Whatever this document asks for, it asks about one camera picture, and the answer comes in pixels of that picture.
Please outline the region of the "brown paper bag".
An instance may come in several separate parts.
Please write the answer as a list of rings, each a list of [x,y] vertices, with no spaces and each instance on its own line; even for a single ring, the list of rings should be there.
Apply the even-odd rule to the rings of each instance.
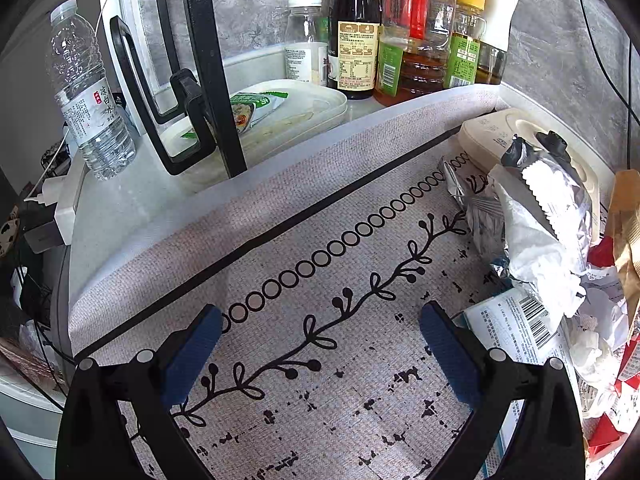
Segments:
[[[613,258],[627,304],[629,328],[639,309],[639,202],[638,170],[615,175],[605,234],[613,240]]]

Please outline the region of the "dark soy sauce bottle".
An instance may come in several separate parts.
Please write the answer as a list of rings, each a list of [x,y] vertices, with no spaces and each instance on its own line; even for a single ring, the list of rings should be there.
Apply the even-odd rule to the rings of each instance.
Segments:
[[[380,26],[380,0],[330,0],[328,85],[349,100],[373,94]]]

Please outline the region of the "silver foil snack bag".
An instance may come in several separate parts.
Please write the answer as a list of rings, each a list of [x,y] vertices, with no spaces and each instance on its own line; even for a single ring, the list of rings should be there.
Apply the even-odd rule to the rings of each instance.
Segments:
[[[445,176],[449,194],[462,210],[466,223],[471,229],[476,249],[499,278],[513,284],[508,273],[509,259],[506,255],[503,212],[498,197],[489,183],[489,174],[484,188],[477,190],[471,178],[462,178],[457,175],[452,162],[443,159],[440,162],[440,169]],[[570,257],[570,268],[579,275],[580,280],[586,273],[589,247],[590,245],[584,252],[578,252],[576,249],[563,246]]]

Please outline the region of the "red cap oil bottle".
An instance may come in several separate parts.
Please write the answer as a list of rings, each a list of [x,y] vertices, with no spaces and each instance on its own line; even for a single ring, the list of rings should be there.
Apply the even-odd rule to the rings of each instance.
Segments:
[[[456,0],[382,0],[375,99],[384,106],[444,88]]]

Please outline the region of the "white blue paper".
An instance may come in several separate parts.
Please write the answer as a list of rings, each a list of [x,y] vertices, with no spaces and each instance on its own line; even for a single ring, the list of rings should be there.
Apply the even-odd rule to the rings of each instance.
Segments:
[[[570,319],[570,357],[577,374],[588,385],[613,385],[622,358],[617,350],[629,332],[627,303],[615,266],[588,266],[582,277],[584,302]]]

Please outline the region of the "clear water bottle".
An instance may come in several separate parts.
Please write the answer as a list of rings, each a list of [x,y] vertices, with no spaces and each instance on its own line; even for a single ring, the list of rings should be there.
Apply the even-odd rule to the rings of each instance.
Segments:
[[[106,76],[96,31],[66,0],[50,14],[46,52],[54,99],[96,180],[114,178],[134,160],[136,146]]]

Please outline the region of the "white power strip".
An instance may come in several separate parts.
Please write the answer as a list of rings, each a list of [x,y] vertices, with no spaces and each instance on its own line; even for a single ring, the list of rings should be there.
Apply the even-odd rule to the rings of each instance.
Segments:
[[[35,215],[24,232],[27,244],[35,254],[58,246],[72,244],[79,197],[88,168],[77,154],[65,176],[44,180],[41,191],[26,203],[35,204]]]

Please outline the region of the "white plastic tray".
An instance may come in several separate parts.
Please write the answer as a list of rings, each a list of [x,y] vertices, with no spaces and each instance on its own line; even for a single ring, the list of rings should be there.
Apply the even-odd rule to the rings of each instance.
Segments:
[[[341,125],[347,112],[342,92],[292,79],[235,92],[231,105],[247,165]]]

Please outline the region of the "white top oil dispenser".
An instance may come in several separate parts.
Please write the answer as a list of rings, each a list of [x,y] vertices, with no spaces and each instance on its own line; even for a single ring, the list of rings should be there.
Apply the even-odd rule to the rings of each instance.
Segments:
[[[508,60],[511,22],[518,0],[486,0],[484,18],[486,26],[480,37],[475,82],[500,84]]]

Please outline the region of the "red white small carton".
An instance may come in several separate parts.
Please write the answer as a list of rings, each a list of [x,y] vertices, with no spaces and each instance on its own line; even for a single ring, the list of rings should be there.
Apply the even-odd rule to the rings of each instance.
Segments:
[[[596,246],[589,248],[587,261],[597,268],[609,268],[615,266],[614,259],[614,240],[612,237],[605,235]]]

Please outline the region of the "black metal rack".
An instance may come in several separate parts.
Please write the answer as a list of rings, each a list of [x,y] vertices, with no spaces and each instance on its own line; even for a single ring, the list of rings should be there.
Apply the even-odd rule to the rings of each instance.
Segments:
[[[165,170],[172,176],[182,174],[216,152],[222,158],[228,177],[242,174],[247,166],[239,133],[236,132],[224,74],[213,0],[182,0],[195,70],[180,66],[167,0],[155,1],[171,69],[169,83],[177,100],[177,105],[166,112],[157,108],[127,24],[119,16],[110,19],[117,62],[152,147]],[[190,119],[196,142],[185,151],[171,155],[160,140],[156,127],[180,116]]]

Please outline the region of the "white cap clear jar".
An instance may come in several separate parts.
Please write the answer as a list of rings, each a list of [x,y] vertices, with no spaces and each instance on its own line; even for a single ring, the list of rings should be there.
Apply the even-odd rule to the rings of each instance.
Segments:
[[[323,32],[322,0],[288,0],[285,29],[285,77],[326,85],[326,35]]]

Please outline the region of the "blue white medicine box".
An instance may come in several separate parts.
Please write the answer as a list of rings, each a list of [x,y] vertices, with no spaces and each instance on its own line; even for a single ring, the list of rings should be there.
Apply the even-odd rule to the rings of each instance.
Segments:
[[[577,377],[570,358],[565,326],[550,332],[544,322],[547,311],[534,297],[512,288],[467,308],[462,326],[472,330],[485,348],[500,348],[515,362],[544,364],[561,360],[572,386],[577,406],[581,406]]]

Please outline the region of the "white printed paper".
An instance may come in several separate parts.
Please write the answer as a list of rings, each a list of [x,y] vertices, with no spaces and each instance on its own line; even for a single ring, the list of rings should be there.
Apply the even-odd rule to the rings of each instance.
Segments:
[[[544,325],[556,330],[582,304],[580,277],[566,249],[527,208],[524,183],[500,165],[489,171],[489,183],[503,212],[509,278],[544,307]]]

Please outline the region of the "white induction cooker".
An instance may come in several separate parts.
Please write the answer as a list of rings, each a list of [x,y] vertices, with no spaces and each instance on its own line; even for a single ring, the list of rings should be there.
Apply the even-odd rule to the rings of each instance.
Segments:
[[[471,162],[521,181],[524,207],[563,246],[584,252],[600,244],[600,183],[591,166],[552,130],[511,107],[467,120],[458,140]]]

